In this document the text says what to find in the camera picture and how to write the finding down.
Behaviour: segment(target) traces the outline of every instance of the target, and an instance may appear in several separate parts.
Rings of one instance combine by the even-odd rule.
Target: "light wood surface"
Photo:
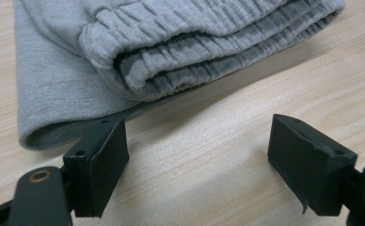
[[[0,0],[0,203],[31,169],[61,166],[17,142],[13,9]],[[131,160],[102,219],[75,225],[345,225],[302,206],[267,162],[274,113],[301,119],[365,166],[365,0],[313,39],[128,121]]]

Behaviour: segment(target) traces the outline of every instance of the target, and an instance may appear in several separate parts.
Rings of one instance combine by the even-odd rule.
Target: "folded fabric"
[[[82,136],[100,117],[158,105],[310,38],[344,6],[15,0],[20,142],[51,149]]]

